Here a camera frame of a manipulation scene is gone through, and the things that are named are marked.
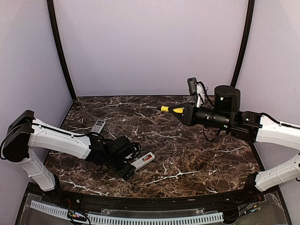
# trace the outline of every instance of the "brown marble surface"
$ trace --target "brown marble surface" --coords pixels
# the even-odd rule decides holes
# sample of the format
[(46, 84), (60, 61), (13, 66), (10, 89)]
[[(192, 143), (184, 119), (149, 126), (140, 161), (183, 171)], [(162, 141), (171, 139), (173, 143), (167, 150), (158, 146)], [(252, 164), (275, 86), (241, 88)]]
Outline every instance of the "brown marble surface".
[[(50, 152), (47, 168), (58, 175), (64, 190), (117, 197), (182, 197), (243, 188), (259, 166), (244, 142), (221, 132), (214, 143), (205, 140), (202, 126), (188, 127), (167, 112), (146, 106), (177, 105), (190, 96), (80, 97), (63, 129), (87, 133), (98, 119), (106, 120), (102, 135), (125, 135), (151, 151), (155, 160), (127, 181), (113, 171), (64, 153)], [(212, 138), (216, 130), (207, 130)]]

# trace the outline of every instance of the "perforated metal strip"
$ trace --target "perforated metal strip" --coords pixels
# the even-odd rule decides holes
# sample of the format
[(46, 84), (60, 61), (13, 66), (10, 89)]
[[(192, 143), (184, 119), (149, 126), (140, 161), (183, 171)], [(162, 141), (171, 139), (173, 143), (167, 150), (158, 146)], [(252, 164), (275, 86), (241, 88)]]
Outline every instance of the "perforated metal strip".
[[(58, 208), (42, 202), (31, 201), (31, 208), (47, 213), (49, 215), (67, 219), (67, 209)], [(101, 215), (88, 214), (93, 225), (203, 225), (223, 221), (223, 213), (213, 213), (208, 215), (163, 219), (137, 219), (106, 217)]]

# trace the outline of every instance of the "black pole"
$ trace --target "black pole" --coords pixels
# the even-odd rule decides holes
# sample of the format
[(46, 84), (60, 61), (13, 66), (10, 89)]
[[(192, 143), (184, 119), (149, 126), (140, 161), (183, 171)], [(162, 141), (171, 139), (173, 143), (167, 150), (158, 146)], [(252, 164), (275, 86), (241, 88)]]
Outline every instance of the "black pole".
[(76, 100), (77, 97), (76, 97), (75, 90), (74, 90), (74, 87), (73, 87), (73, 84), (72, 84), (70, 73), (68, 71), (65, 55), (64, 55), (62, 45), (61, 45), (61, 41), (60, 41), (60, 33), (58, 31), (53, 0), (47, 0), (47, 4), (48, 4), (50, 23), (51, 23), (51, 27), (52, 27), (53, 37), (54, 37), (54, 41), (55, 41), (55, 45), (56, 45), (56, 50), (57, 50), (58, 57), (60, 59), (61, 69), (62, 69), (62, 72), (64, 74), (64, 77), (65, 77), (65, 80), (66, 80), (66, 83), (67, 83), (67, 88), (69, 89), (71, 98), (74, 101), (74, 100)]
[(245, 27), (244, 27), (242, 42), (240, 44), (240, 52), (239, 52), (238, 60), (235, 65), (234, 73), (233, 73), (231, 84), (230, 84), (230, 86), (232, 86), (234, 88), (236, 86), (236, 83), (238, 82), (238, 78), (240, 75), (240, 69), (242, 67), (245, 52), (246, 52), (246, 47), (247, 47), (247, 42), (248, 42), (250, 27), (251, 27), (251, 22), (252, 22), (253, 10), (254, 10), (254, 2), (255, 2), (255, 0), (249, 0), (249, 2), (248, 2)]

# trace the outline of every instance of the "yellow screwdriver handle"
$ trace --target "yellow screwdriver handle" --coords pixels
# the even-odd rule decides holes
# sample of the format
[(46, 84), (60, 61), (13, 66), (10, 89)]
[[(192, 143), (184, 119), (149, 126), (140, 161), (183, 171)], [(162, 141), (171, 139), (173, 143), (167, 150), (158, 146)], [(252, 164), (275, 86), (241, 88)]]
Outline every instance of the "yellow screwdriver handle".
[[(162, 106), (162, 107), (160, 108), (160, 110), (161, 110), (162, 112), (168, 112), (168, 111), (169, 111), (169, 107), (168, 107), (168, 106)], [(173, 112), (183, 114), (183, 108), (173, 109)]]

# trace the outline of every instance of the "white wall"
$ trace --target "white wall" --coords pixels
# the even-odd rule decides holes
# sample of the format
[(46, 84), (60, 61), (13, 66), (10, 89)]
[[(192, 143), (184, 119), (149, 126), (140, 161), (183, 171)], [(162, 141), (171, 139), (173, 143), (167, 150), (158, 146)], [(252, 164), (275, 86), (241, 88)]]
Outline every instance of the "white wall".
[[(255, 2), (249, 42), (238, 88), (241, 110), (267, 112), (278, 120), (300, 124), (300, 2)], [(299, 151), (274, 144), (256, 145), (270, 169)], [(300, 224), (300, 183), (280, 186), (293, 224)]]
[(247, 0), (55, 0), (78, 96), (188, 94), (230, 84)]
[[(59, 126), (71, 104), (56, 53), (46, 0), (0, 1), (0, 140), (26, 109)], [(40, 151), (44, 158), (46, 151)], [(0, 225), (15, 224), (29, 179), (0, 160)]]

